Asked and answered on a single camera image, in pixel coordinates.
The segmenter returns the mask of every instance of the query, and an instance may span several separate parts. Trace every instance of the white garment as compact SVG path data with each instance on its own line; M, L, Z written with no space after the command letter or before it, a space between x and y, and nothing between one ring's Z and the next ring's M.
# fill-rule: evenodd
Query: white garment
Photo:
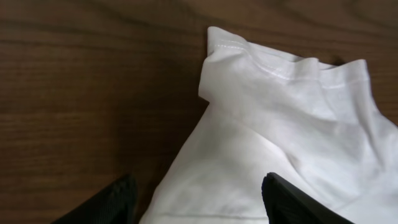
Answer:
M208 29L210 102L141 224L268 223L275 172L354 223L398 223L398 130L364 60L334 67Z

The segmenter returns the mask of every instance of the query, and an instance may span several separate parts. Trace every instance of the dark brown wooden surface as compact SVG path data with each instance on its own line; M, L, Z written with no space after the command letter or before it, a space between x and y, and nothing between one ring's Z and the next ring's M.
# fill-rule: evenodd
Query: dark brown wooden surface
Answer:
M206 28L368 61L398 123L395 0L0 0L0 223L48 223L132 172L138 216L204 112Z

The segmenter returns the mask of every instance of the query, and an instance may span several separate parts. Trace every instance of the white cloth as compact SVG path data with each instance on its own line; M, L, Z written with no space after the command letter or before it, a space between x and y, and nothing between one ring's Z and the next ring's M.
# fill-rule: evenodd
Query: white cloth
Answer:
M268 172L354 223L398 222L398 130L364 60L334 67L210 27L199 95L210 105L140 224L268 223Z

